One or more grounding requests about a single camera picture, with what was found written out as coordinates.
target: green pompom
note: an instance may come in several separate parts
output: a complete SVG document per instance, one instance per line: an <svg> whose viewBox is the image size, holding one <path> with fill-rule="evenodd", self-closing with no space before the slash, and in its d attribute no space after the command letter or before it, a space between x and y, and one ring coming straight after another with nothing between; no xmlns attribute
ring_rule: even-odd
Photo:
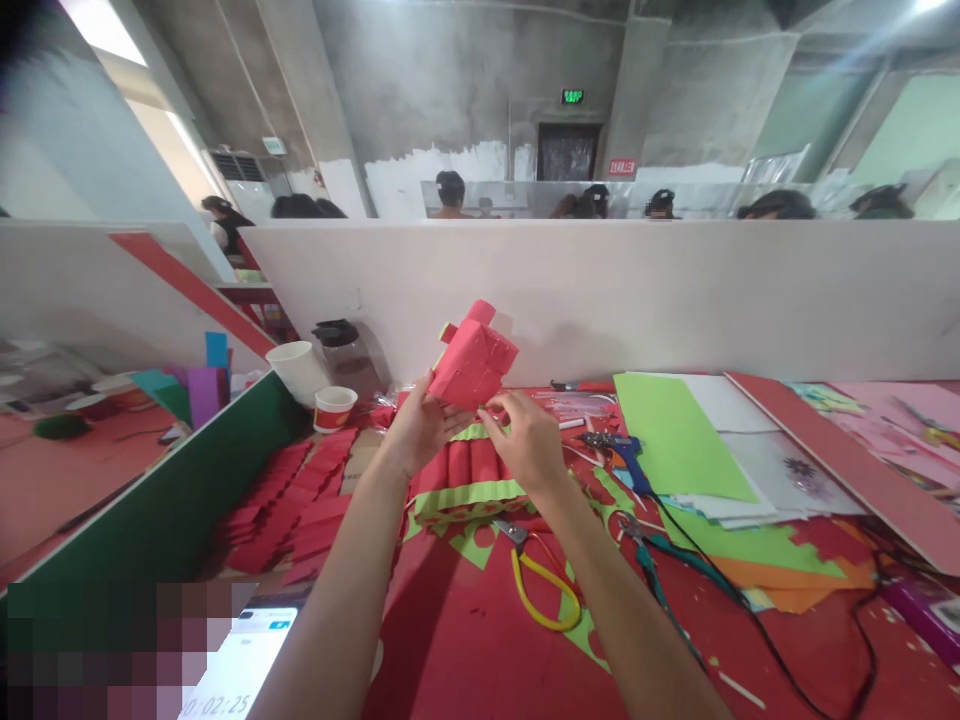
<svg viewBox="0 0 960 720"><path fill-rule="evenodd" d="M33 434L44 440L69 440L90 432L87 421L79 415L55 415L33 426Z"/></svg>

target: door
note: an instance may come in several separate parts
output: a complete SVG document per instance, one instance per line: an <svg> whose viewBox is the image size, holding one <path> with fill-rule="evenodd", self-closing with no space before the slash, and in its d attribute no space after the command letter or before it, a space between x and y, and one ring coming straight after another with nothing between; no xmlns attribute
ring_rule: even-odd
<svg viewBox="0 0 960 720"><path fill-rule="evenodd" d="M592 180L601 127L541 123L537 133L537 180Z"/></svg>

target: air conditioner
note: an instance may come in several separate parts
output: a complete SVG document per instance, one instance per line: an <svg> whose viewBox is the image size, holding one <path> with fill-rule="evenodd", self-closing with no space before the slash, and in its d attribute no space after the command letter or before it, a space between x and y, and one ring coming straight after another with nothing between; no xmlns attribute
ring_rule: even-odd
<svg viewBox="0 0 960 720"><path fill-rule="evenodd" d="M263 174L260 161L244 152L204 150L212 170L220 176L220 184L227 190L226 198L237 212L255 223L270 219L273 208L273 190Z"/></svg>

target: phone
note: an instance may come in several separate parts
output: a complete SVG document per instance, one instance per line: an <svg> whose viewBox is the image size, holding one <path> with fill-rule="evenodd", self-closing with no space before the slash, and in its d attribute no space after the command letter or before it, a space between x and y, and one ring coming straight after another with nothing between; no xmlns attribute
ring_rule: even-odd
<svg viewBox="0 0 960 720"><path fill-rule="evenodd" d="M295 607L255 608L240 613L220 649L207 655L207 671L179 718L245 718L296 617Z"/></svg>

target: scissors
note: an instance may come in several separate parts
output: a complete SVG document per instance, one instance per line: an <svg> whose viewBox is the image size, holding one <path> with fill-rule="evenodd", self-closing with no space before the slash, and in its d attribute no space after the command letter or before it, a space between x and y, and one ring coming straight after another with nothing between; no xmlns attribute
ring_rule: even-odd
<svg viewBox="0 0 960 720"><path fill-rule="evenodd" d="M716 570L710 567L708 563L704 562L704 560L702 560L696 553L681 550L671 543L670 540L661 535L650 535L649 533L645 533L643 528L640 526L640 523L638 523L637 519L630 513L620 511L619 515L620 528L623 530L625 535L631 537L637 544L637 562L640 564L640 568L643 570L643 576L647 581L647 586L650 588L650 592L653 593L653 596L660 604L660 607L662 607L664 612L666 612L667 617L670 619L670 622L673 623L673 626L677 629L677 632L679 632L680 636L686 641L687 647L690 648L690 652L692 652L694 657L696 657L700 664L703 665L703 657L700 655L700 651L697 650L694 644L690 641L689 635L687 635L687 632L683 629L683 626L680 625L680 621L677 620L677 617L673 614L673 610L670 608L670 603L667 601L667 596L663 592L663 585L660 584L660 576L657 574L657 565L653 561L653 556L650 554L650 549L647 547L647 543L650 543L661 552L676 558L680 562L699 572L701 575L710 580L710 582L723 590L723 592L726 593L728 597L733 599L733 601L738 605L740 604L739 592L731 587L730 583L728 583L726 579L719 575Z"/></svg>
<svg viewBox="0 0 960 720"><path fill-rule="evenodd" d="M575 582L571 581L567 577L562 566L557 561L557 558L550 551L550 548L547 547L547 544L543 542L540 536L536 533L525 530L518 525L514 525L512 522L502 517L494 518L493 522L504 533L506 533L507 537L513 542L513 552L511 553L513 558L513 577L517 582L517 593L520 595L520 601L527 609L527 612L530 613L530 617L548 630L553 630L555 632L566 632L567 630L572 630L574 627L576 627L577 623L580 622L580 616L582 614L580 610L580 600L578 598L578 595L580 595L580 588ZM540 546L546 551L547 557L550 558L550 563L557 571L557 575L554 575L535 560L531 559L529 555L524 554L523 546L527 542L527 539L531 537L535 538L537 542L540 543ZM520 571L521 562L544 580L552 585L555 585L560 589L560 592L570 598L570 600L573 602L573 612L570 614L570 617L561 620L551 620L533 606L533 603L530 602L530 598L527 597L527 591L523 586L523 575Z"/></svg>
<svg viewBox="0 0 960 720"><path fill-rule="evenodd" d="M900 403L904 410L923 423L923 439L926 440L927 443L934 447L939 447L942 443L946 443L954 450L960 450L960 433L951 430L945 425L941 425L933 418L921 415L920 411L913 407L913 405L904 402L900 398L894 397L894 400Z"/></svg>

